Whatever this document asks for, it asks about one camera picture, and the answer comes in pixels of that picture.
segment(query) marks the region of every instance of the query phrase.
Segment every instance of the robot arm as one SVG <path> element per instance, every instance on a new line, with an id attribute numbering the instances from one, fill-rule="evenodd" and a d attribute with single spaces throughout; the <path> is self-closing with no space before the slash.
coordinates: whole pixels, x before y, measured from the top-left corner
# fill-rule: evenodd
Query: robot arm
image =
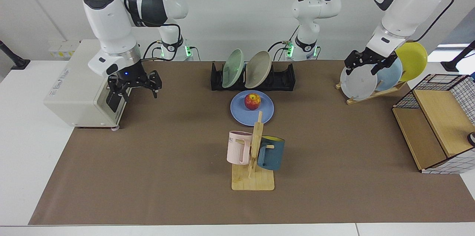
<path id="1" fill-rule="evenodd" d="M 181 56 L 183 37 L 175 19 L 188 14 L 184 0 L 83 0 L 86 16 L 99 39 L 101 49 L 88 63 L 90 69 L 103 77 L 109 77 L 109 86 L 126 96 L 126 90 L 146 87 L 156 92 L 161 80 L 156 71 L 147 75 L 141 64 L 137 40 L 131 25 L 158 27 L 163 42 L 163 59 L 173 60 Z"/>
<path id="2" fill-rule="evenodd" d="M 337 16 L 341 11 L 340 0 L 297 0 L 292 13 L 300 23 L 297 36 L 292 41 L 293 60 L 307 60 L 314 56 L 320 26 L 317 19 Z"/>
<path id="3" fill-rule="evenodd" d="M 394 50 L 402 46 L 426 21 L 442 0 L 374 0 L 385 11 L 363 52 L 354 50 L 345 60 L 347 74 L 362 65 L 376 65 L 371 71 L 390 67 L 397 59 Z"/>

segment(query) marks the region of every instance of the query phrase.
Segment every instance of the plate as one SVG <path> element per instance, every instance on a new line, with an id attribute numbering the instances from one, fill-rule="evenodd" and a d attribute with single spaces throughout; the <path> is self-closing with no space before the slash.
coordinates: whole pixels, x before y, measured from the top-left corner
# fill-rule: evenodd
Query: plate
<path id="1" fill-rule="evenodd" d="M 237 49 L 227 59 L 223 67 L 223 87 L 225 89 L 236 83 L 244 67 L 242 50 Z"/>
<path id="2" fill-rule="evenodd" d="M 401 81 L 410 81 L 418 77 L 427 65 L 427 51 L 417 42 L 406 42 L 396 50 L 396 54 L 401 59 L 404 75 Z"/>
<path id="3" fill-rule="evenodd" d="M 397 58 L 389 68 L 383 68 L 376 74 L 378 76 L 378 87 L 376 91 L 383 92 L 394 87 L 402 77 L 402 62 Z"/>
<path id="4" fill-rule="evenodd" d="M 251 93 L 261 96 L 261 105 L 254 111 L 249 110 L 244 104 L 244 98 Z M 266 94 L 258 91 L 244 91 L 234 96 L 231 101 L 231 114 L 239 123 L 254 126 L 258 121 L 259 111 L 262 111 L 262 122 L 267 123 L 273 116 L 273 102 Z"/>
<path id="5" fill-rule="evenodd" d="M 266 80 L 272 66 L 268 52 L 259 52 L 246 65 L 246 88 L 254 89 Z"/>
<path id="6" fill-rule="evenodd" d="M 378 77 L 371 74 L 372 68 L 373 65 L 363 65 L 355 68 L 350 75 L 346 75 L 346 68 L 343 68 L 340 82 L 341 90 L 346 97 L 363 101 L 373 94 L 378 84 Z"/>

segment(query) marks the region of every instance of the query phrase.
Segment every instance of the wooden mug tree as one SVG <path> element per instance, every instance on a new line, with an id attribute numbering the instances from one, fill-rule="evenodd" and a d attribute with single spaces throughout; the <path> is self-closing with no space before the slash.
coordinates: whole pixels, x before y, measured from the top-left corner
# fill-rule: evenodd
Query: wooden mug tree
<path id="1" fill-rule="evenodd" d="M 233 164 L 231 177 L 233 190 L 274 190 L 275 188 L 273 171 L 257 166 L 263 128 L 262 112 L 260 111 L 258 121 L 254 124 L 249 164 Z"/>

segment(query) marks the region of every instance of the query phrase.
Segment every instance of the dark blue mug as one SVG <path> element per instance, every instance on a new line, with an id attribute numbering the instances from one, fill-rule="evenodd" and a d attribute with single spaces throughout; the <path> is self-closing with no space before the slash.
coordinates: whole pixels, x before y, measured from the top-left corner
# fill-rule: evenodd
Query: dark blue mug
<path id="1" fill-rule="evenodd" d="M 285 140 L 272 136 L 262 136 L 258 165 L 267 170 L 279 170 L 284 154 Z"/>

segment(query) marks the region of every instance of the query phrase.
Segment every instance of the apple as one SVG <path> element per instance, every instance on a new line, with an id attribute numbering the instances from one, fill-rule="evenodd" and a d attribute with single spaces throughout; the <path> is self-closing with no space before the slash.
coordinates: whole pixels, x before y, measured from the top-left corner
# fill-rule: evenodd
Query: apple
<path id="1" fill-rule="evenodd" d="M 254 111 L 261 105 L 261 96 L 255 93 L 248 94 L 244 98 L 244 104 L 249 110 Z"/>

